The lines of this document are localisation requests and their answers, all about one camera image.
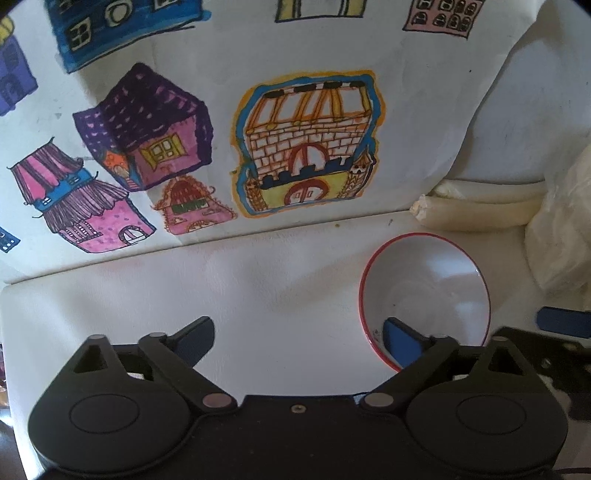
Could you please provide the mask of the cream rolled stick front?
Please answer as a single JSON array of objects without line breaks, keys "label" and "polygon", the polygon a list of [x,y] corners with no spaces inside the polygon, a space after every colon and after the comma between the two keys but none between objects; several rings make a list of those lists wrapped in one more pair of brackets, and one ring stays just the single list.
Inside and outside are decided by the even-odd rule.
[{"label": "cream rolled stick front", "polygon": [[514,203],[478,203],[421,196],[410,213],[422,226],[451,232],[491,232],[527,225],[542,205],[541,197]]}]

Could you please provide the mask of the colourful houses drawing paper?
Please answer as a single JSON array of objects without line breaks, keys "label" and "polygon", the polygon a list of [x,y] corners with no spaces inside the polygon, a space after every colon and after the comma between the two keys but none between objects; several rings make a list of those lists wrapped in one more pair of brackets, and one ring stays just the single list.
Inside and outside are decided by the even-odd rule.
[{"label": "colourful houses drawing paper", "polygon": [[539,1],[5,1],[1,280],[390,212]]}]

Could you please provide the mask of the cream rolled stick rear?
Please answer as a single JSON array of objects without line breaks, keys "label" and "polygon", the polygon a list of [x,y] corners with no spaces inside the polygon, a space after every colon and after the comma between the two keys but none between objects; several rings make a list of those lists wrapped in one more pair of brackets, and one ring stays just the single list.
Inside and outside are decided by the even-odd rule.
[{"label": "cream rolled stick rear", "polygon": [[528,184],[493,184],[466,180],[442,180],[432,191],[434,196],[477,203],[508,204],[546,194],[545,181]]}]

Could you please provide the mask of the cream rolled stick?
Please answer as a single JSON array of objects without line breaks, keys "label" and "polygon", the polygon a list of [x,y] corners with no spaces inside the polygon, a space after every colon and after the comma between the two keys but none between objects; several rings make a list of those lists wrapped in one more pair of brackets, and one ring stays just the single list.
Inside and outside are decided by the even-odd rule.
[{"label": "cream rolled stick", "polygon": [[493,184],[466,180],[442,180],[432,191],[434,196],[477,203],[508,204],[546,194],[545,181],[528,184]]},{"label": "cream rolled stick", "polygon": [[491,232],[527,225],[542,205],[541,197],[514,203],[478,203],[421,196],[410,213],[422,226],[451,232]]}]

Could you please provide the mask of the plastic bag of white rolls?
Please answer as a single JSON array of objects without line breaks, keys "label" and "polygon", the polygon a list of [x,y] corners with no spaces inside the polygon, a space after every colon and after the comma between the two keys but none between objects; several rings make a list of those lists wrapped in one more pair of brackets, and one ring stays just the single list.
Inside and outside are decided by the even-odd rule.
[{"label": "plastic bag of white rolls", "polygon": [[530,271],[547,293],[590,281],[590,148],[557,174],[525,231]]}]

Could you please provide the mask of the white cartoon table mat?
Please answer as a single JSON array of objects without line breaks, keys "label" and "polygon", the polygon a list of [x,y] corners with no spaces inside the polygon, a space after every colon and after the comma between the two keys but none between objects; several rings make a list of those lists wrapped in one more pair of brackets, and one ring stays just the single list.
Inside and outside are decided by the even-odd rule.
[{"label": "white cartoon table mat", "polygon": [[215,343],[198,364],[236,397],[367,391],[391,369],[367,341],[358,291],[370,257],[415,232],[396,213],[244,235],[134,255],[8,285],[2,343],[14,433],[25,475],[42,465],[30,412],[80,344],[103,334],[129,344],[200,316]]}]

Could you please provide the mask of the white red-rimmed bowl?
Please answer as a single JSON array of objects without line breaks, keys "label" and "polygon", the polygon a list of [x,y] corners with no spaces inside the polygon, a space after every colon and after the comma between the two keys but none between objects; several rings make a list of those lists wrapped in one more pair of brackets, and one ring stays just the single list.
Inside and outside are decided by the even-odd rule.
[{"label": "white red-rimmed bowl", "polygon": [[473,259],[430,233],[400,235],[370,257],[360,281],[358,310],[374,352],[394,371],[402,362],[385,346],[384,323],[396,317],[426,337],[482,346],[491,325],[491,298]]}]

